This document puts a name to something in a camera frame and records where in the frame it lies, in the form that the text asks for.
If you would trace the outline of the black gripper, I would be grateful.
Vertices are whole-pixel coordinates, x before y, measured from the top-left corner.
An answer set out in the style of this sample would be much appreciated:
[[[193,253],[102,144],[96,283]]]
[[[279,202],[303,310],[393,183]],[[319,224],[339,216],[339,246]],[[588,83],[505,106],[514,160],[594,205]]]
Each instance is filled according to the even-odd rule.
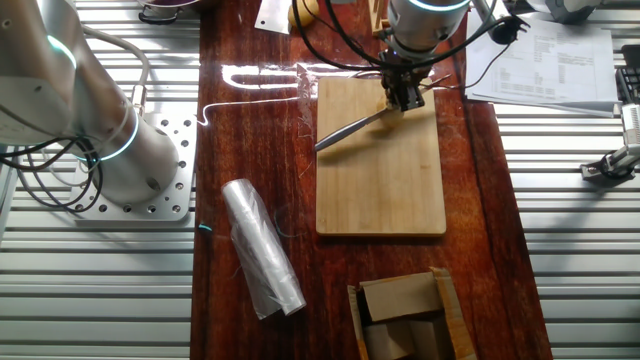
[[[381,51],[379,59],[386,62],[382,71],[382,86],[385,89],[387,107],[406,112],[425,105],[420,89],[421,81],[428,77],[431,66],[415,67],[391,49]]]

